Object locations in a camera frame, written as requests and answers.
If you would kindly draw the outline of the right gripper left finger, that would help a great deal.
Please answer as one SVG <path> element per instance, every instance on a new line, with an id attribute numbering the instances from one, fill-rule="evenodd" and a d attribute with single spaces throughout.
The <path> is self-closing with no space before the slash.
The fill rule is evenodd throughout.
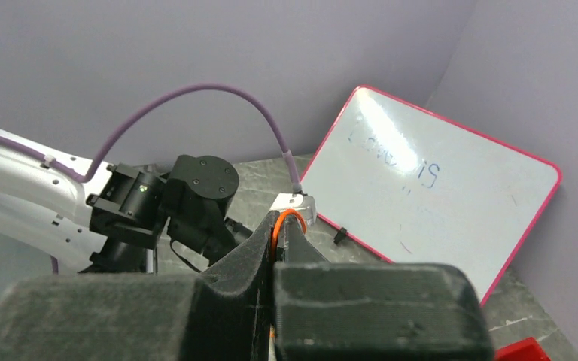
<path id="1" fill-rule="evenodd" d="M 0 303 L 0 360 L 265 360 L 269 212 L 205 271 L 45 276 Z"/>

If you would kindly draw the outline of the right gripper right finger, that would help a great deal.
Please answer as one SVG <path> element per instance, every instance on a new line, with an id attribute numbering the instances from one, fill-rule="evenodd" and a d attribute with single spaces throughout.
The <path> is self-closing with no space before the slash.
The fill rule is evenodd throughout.
<path id="1" fill-rule="evenodd" d="M 459 268 L 439 263 L 340 263 L 295 255 L 303 224 L 282 215 L 275 262 L 279 360 L 492 360 L 479 297 Z"/>

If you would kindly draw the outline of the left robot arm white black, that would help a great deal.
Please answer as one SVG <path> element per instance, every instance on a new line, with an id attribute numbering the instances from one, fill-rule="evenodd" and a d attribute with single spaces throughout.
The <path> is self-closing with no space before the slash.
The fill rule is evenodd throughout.
<path id="1" fill-rule="evenodd" d="M 214 156 L 180 156 L 160 174 L 0 129 L 0 234 L 79 272 L 152 272 L 163 237 L 217 262 L 250 235 L 227 216 L 238 185 Z"/>

